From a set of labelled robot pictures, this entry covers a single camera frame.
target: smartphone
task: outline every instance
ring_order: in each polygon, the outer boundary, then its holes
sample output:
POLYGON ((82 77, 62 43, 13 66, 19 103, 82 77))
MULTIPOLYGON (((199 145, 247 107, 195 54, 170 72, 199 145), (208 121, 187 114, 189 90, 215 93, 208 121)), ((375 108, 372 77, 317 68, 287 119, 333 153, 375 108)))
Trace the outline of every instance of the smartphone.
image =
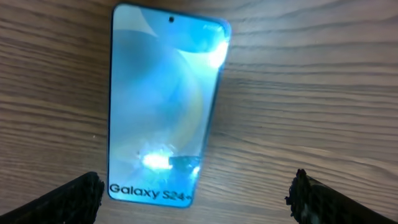
POLYGON ((231 28, 225 21, 116 5, 111 22, 108 194, 189 207, 231 28))

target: phone display wallpaper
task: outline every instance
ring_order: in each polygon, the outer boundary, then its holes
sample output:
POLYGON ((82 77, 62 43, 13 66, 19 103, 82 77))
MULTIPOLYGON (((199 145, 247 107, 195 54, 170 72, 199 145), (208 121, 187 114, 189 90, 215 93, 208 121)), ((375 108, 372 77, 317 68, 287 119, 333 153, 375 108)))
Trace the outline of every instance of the phone display wallpaper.
POLYGON ((115 8, 108 155, 112 198, 191 204, 228 29, 129 4, 115 8))

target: black textured pad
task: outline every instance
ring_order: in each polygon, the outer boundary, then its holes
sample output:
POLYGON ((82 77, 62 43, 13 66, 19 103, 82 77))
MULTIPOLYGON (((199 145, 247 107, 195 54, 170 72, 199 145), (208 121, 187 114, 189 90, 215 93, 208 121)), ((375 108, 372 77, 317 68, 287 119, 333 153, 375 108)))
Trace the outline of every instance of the black textured pad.
POLYGON ((101 205, 104 182, 97 173, 79 178, 0 216, 1 224, 92 224, 101 205))
POLYGON ((299 169, 286 204, 300 224, 397 224, 366 208, 299 169))

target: wooden table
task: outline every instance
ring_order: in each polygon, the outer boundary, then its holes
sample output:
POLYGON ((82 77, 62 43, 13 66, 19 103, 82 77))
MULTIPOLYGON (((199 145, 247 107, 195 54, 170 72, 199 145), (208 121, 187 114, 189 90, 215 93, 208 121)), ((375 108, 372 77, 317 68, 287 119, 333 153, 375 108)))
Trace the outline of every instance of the wooden table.
MULTIPOLYGON (((106 177, 115 0, 0 0, 0 213, 106 177)), ((233 41, 188 210, 112 201, 97 223, 295 223, 298 168, 398 219, 398 1, 158 0, 233 41)))

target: phone frame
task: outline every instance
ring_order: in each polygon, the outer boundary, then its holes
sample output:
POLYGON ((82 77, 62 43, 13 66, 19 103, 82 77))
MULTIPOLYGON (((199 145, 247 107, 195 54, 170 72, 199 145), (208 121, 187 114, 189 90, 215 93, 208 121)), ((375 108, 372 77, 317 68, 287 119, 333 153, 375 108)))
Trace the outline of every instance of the phone frame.
POLYGON ((199 181, 199 178, 201 176, 201 170, 203 167, 203 158, 205 155, 205 150, 207 147, 207 143, 208 143, 208 138, 209 138, 209 134, 210 134, 210 129, 211 129, 211 122, 213 121, 213 114, 214 114, 214 109, 215 109, 215 104, 216 104, 216 99, 217 99, 217 94, 218 94, 218 88, 220 87, 220 81, 221 81, 221 71, 223 71, 224 66, 225 66, 225 61, 224 60, 223 64, 219 67, 218 69, 218 73, 217 73, 217 78, 216 78, 216 86, 215 86, 215 92, 213 95, 213 99, 212 99, 212 103, 210 106, 210 114, 209 114, 209 118, 208 121, 206 123, 206 133, 205 136, 203 138, 203 147, 200 150, 200 155, 199 157, 202 158, 202 161, 200 162, 200 167, 201 169, 199 170, 198 176, 195 180, 194 183, 194 187, 193 187, 193 192, 192 192, 192 199, 191 202, 186 206, 186 207, 178 207, 178 206, 173 206, 173 205, 159 205, 156 203, 144 203, 144 202, 133 202, 130 200, 121 200, 121 199, 116 199, 113 198, 111 196, 111 194, 109 193, 109 152, 110 152, 110 148, 109 148, 109 142, 110 142, 110 138, 109 138, 109 134, 110 134, 110 122, 111 122, 111 87, 112 87, 112 52, 113 52, 113 17, 114 17, 114 12, 115 9, 123 4, 127 4, 130 6, 138 6, 138 7, 142 7, 142 8, 146 8, 146 9, 153 9, 156 11, 161 11, 161 12, 168 12, 175 16, 187 16, 187 17, 193 17, 193 18, 197 18, 197 19, 201 19, 204 21, 209 21, 209 22, 215 22, 217 24, 219 24, 220 26, 223 27, 224 31, 226 32, 226 36, 229 37, 229 39, 231 39, 231 25, 229 24, 229 22, 227 22, 226 20, 223 19, 216 19, 216 18, 212 18, 212 17, 205 17, 205 16, 199 16, 199 15, 194 15, 194 14, 189 14, 189 13, 184 13, 184 12, 177 12, 177 11, 173 11, 173 10, 168 10, 168 9, 162 9, 159 7, 150 7, 150 6, 145 6, 142 4, 136 4, 136 3, 131 3, 131 2, 126 2, 126 1, 121 1, 119 3, 117 3, 116 5, 113 6, 112 8, 112 12, 111 12, 111 25, 110 25, 110 38, 109 38, 109 88, 108 88, 108 121, 107 121, 107 143, 106 143, 106 193, 108 194, 108 196, 110 197, 110 199, 112 200, 117 200, 117 201, 121 201, 121 202, 129 202, 129 203, 139 203, 139 204, 146 204, 146 205, 156 205, 156 206, 161 206, 161 207, 173 207, 173 208, 188 208, 192 205, 194 199, 195 199, 195 193, 196 193, 196 188, 197 188, 197 184, 199 181))

